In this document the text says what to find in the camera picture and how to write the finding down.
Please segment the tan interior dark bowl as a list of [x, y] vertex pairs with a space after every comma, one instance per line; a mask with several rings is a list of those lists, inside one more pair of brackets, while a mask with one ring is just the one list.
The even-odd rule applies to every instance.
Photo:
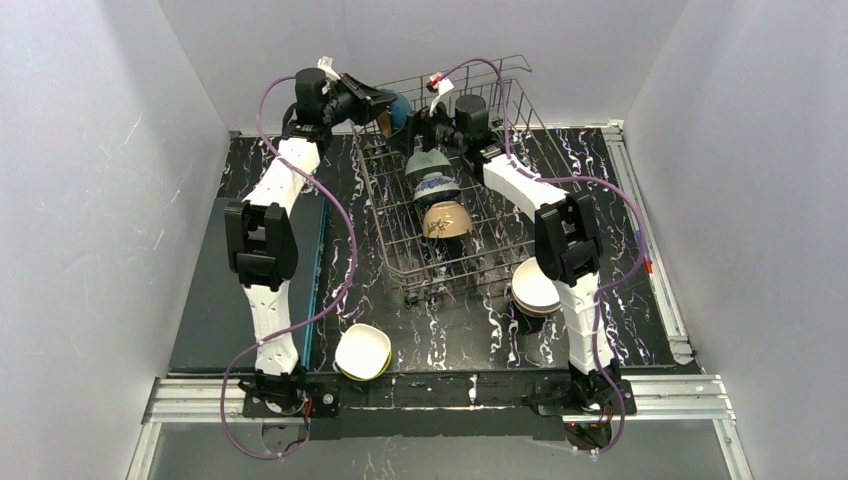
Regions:
[[387, 109], [377, 116], [377, 125], [386, 138], [402, 130], [411, 112], [409, 100], [402, 94], [397, 94]]

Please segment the green celadon bowl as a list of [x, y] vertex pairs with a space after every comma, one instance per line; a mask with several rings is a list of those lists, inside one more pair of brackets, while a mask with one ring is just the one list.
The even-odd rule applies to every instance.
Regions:
[[450, 161], [438, 149], [428, 152], [416, 151], [407, 160], [405, 177], [411, 180], [421, 179], [428, 174], [445, 173], [450, 167]]

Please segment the blue floral bowl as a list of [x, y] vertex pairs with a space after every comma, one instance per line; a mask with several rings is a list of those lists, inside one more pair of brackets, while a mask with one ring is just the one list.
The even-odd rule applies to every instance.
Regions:
[[461, 193], [457, 181], [446, 175], [431, 174], [415, 187], [413, 201], [423, 206], [455, 199]]

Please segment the cream white round bowl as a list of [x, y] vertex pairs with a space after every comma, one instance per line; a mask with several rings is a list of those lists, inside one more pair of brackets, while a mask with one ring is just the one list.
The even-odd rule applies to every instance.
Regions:
[[422, 233], [428, 239], [449, 239], [469, 233], [472, 220], [467, 209], [456, 201], [430, 206], [422, 220]]

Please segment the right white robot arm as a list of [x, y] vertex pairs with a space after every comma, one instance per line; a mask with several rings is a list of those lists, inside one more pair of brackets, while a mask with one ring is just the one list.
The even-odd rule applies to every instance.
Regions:
[[521, 167], [508, 139], [498, 135], [486, 101], [466, 94], [455, 101], [452, 112], [436, 102], [409, 113], [388, 143], [405, 155], [416, 146], [456, 151], [470, 176], [532, 221], [536, 263], [556, 289], [568, 329], [569, 364], [583, 375], [601, 373], [614, 355], [596, 316], [603, 245], [594, 202]]

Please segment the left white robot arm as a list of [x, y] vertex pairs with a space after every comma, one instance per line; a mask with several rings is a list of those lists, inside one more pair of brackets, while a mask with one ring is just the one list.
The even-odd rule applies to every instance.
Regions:
[[336, 208], [342, 206], [314, 176], [334, 127], [367, 125], [398, 98], [329, 67], [305, 68], [289, 79], [295, 101], [284, 114], [280, 139], [266, 143], [273, 159], [254, 189], [224, 214], [229, 266], [252, 315], [255, 369], [282, 378], [292, 376], [300, 364], [288, 305], [299, 261], [290, 215], [306, 184]]

